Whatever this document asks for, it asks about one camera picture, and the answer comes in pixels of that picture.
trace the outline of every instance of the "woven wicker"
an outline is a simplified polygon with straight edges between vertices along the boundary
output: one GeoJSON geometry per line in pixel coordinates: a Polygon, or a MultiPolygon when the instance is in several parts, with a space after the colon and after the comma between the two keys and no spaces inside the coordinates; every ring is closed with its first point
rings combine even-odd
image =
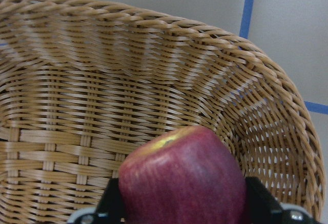
{"type": "Polygon", "coordinates": [[[119,3],[0,2],[1,223],[65,223],[98,202],[139,145],[195,124],[245,175],[319,218],[315,128],[294,84],[250,41],[119,3]]]}

